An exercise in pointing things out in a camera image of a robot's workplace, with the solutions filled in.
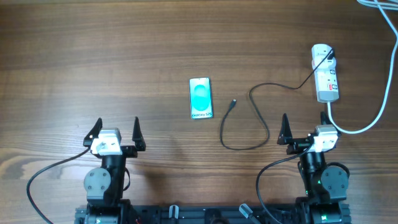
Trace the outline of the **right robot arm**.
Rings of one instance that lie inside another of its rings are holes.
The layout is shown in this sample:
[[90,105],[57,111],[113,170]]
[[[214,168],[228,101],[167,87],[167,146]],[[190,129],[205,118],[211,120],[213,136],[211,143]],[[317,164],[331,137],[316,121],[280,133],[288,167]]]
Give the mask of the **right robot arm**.
[[321,113],[321,124],[304,138],[294,138],[286,114],[277,144],[286,145],[288,155],[298,156],[298,169],[302,177],[306,196],[295,201],[298,223],[352,222],[347,198],[349,169],[339,162],[327,163],[325,153],[336,147],[341,133],[332,125],[325,113]]

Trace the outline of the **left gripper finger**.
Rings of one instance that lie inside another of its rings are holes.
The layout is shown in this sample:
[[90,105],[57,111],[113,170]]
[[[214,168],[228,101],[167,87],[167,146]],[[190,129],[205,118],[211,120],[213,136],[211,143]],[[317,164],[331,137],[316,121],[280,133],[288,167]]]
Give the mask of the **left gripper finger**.
[[98,135],[103,127],[103,122],[101,118],[98,118],[93,128],[89,131],[89,133],[84,138],[85,144],[91,144],[95,138],[98,138]]
[[139,118],[136,116],[134,120],[134,129],[132,132],[132,141],[134,141],[137,151],[145,151],[146,143],[141,132],[141,127],[139,124]]

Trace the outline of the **Galaxy S25 smartphone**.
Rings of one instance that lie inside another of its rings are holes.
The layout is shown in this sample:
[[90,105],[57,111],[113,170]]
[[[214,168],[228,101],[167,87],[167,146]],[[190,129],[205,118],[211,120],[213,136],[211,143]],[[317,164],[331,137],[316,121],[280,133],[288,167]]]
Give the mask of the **Galaxy S25 smartphone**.
[[213,117],[211,85],[208,77],[189,80],[191,119]]

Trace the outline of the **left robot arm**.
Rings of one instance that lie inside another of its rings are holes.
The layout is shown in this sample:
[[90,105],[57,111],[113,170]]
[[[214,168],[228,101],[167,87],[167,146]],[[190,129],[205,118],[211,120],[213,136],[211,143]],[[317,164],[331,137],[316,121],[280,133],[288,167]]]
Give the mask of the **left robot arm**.
[[123,199],[123,192],[129,188],[124,176],[129,175],[126,159],[136,158],[139,151],[145,151],[139,118],[135,118],[132,132],[133,145],[121,145],[118,128],[104,128],[99,118],[85,136],[83,145],[95,157],[101,159],[101,166],[90,170],[84,179],[87,206],[76,223],[126,224],[139,223],[141,218],[129,199]]

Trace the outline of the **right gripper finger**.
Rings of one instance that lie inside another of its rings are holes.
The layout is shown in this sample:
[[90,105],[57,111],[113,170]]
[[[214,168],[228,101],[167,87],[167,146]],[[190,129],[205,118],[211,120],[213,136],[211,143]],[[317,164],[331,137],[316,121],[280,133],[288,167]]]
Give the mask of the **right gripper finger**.
[[284,113],[282,116],[282,124],[277,144],[290,144],[292,140],[293,137],[292,137],[292,132],[290,130],[289,119],[287,117],[287,114]]
[[341,136],[341,132],[337,130],[334,125],[332,125],[328,115],[324,111],[320,113],[320,121],[321,121],[320,125],[321,135],[325,136],[325,135],[335,134],[337,136]]

